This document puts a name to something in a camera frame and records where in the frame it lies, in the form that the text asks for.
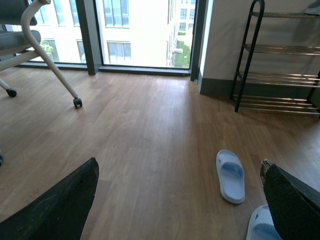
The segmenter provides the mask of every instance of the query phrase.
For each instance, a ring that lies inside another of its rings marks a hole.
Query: black metal shoe rack
[[[255,4],[259,3],[259,12],[254,12]],[[316,19],[320,20],[320,16],[306,15],[303,13],[276,13],[264,12],[264,0],[254,0],[250,7],[248,20],[242,41],[240,56],[232,84],[230,99],[234,102],[234,111],[238,112],[239,108],[255,109],[268,112],[287,112],[299,114],[320,115],[320,109],[311,101],[312,96],[319,88],[320,72],[318,75],[303,74],[277,74],[266,72],[249,71],[250,64],[254,53],[260,54],[283,54],[283,55],[307,55],[320,56],[320,47],[305,46],[283,46],[283,45],[259,45],[256,44],[258,33],[263,18],[299,18],[299,19]],[[250,44],[247,43],[247,36],[252,17],[256,17],[256,25]],[[243,72],[240,72],[240,66],[243,60],[244,50],[248,51],[246,64]],[[239,90],[236,89],[236,83],[239,82]],[[281,98],[281,97],[263,97],[263,96],[247,96],[244,95],[246,83],[261,84],[268,86],[289,86],[304,87],[310,91],[306,98]]]

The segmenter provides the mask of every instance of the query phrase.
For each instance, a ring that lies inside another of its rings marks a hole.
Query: office chair
[[[74,107],[81,108],[82,100],[77,92],[69,84],[55,63],[40,46],[41,35],[36,30],[30,30],[30,25],[37,25],[35,14],[39,9],[51,0],[0,0],[0,24],[21,25],[22,31],[0,31],[0,57],[15,55],[14,57],[0,61],[0,72],[15,67],[37,57],[41,57],[48,67],[57,76],[64,87],[74,97]],[[10,97],[15,97],[17,91],[0,79],[0,86],[6,90]]]

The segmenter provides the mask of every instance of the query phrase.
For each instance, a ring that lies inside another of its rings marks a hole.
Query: window
[[[85,64],[87,61],[86,61],[84,43],[82,42],[82,40],[77,40],[76,44],[78,45],[80,62]]]
[[[129,26],[128,0],[103,0],[103,7],[107,27]]]
[[[186,23],[185,22],[180,22],[179,30],[180,31],[185,31],[186,30]]]
[[[54,62],[59,62],[59,56],[58,56],[58,51],[56,47],[56,42],[53,39],[44,39],[42,41],[42,44],[49,45],[51,47],[50,52],[47,52],[49,57],[51,58],[52,61]]]
[[[195,10],[194,9],[190,9],[189,19],[190,20],[194,20],[195,19]]]
[[[55,8],[55,13],[56,13],[56,18],[58,19],[58,24],[59,25],[65,25],[65,17],[64,17],[64,12],[62,5],[61,5],[61,0],[54,0],[54,8]]]
[[[181,11],[180,11],[180,19],[181,20],[187,19],[187,9],[181,9]]]
[[[71,7],[71,12],[72,12],[73,24],[75,26],[80,26],[76,0],[70,0],[70,7]]]
[[[107,42],[110,64],[129,64],[131,62],[131,44],[126,42]]]
[[[193,29],[194,29],[194,24],[193,24],[193,23],[190,23],[190,24],[189,24],[188,31],[189,31],[189,32],[192,32]]]
[[[35,14],[35,19],[39,25],[50,25],[52,21],[50,20],[49,16],[49,7],[48,5],[44,5]]]

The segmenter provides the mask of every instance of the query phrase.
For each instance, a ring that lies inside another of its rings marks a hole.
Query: slipper
[[[246,240],[282,240],[275,229],[268,204],[253,211]]]
[[[241,204],[245,200],[245,171],[232,151],[221,150],[216,155],[220,192],[225,200]]]

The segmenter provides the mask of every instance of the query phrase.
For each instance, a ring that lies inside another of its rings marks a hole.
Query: chair caster wheel
[[[6,90],[6,92],[8,93],[8,95],[12,98],[14,98],[15,96],[17,96],[17,90],[15,90],[14,88],[8,88]]]
[[[78,108],[78,106],[79,106],[79,108],[81,108],[82,107],[82,101],[81,101],[81,98],[75,98],[75,99],[73,99],[73,104],[74,104],[74,107],[77,109]]]

